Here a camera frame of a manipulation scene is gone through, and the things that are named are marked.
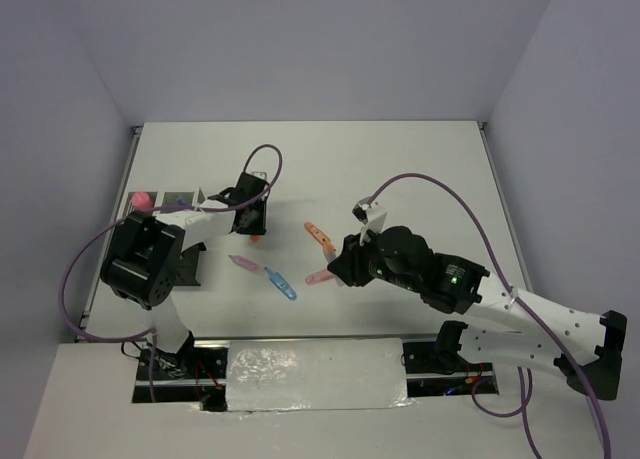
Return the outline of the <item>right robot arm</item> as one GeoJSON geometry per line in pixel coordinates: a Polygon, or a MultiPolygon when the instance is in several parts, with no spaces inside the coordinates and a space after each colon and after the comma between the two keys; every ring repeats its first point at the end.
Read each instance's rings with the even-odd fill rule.
{"type": "Polygon", "coordinates": [[[600,400],[617,397],[627,319],[616,311],[588,313],[526,290],[514,298],[483,266],[434,252],[405,226],[346,236],[328,269],[348,287],[384,281],[448,315],[434,348],[446,370],[509,364],[562,377],[579,393],[591,388],[600,400]]]}

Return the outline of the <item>orange highlighter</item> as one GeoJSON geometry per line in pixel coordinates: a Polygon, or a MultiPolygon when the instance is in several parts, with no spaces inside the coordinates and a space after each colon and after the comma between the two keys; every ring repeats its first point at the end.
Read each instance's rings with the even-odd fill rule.
{"type": "Polygon", "coordinates": [[[336,247],[331,239],[321,229],[311,222],[304,223],[305,230],[311,237],[322,247],[323,255],[328,263],[331,263],[337,257],[336,247]]]}

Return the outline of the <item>purple highlighter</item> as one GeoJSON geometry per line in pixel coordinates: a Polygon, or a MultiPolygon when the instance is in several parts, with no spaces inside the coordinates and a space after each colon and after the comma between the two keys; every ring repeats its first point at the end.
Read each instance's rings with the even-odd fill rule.
{"type": "Polygon", "coordinates": [[[238,267],[249,271],[253,274],[263,274],[265,272],[265,268],[250,259],[247,259],[241,255],[229,255],[229,259],[238,267]]]}

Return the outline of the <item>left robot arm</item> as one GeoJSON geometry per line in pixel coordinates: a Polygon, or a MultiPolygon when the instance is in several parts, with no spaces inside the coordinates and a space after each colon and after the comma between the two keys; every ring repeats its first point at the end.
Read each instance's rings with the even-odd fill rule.
{"type": "Polygon", "coordinates": [[[194,336],[171,298],[178,287],[197,286],[199,254],[210,239],[236,233],[266,233],[267,174],[243,172],[235,186],[208,197],[194,209],[153,215],[135,211],[114,228],[100,279],[140,310],[155,333],[148,363],[172,378],[189,375],[197,363],[194,336]]]}

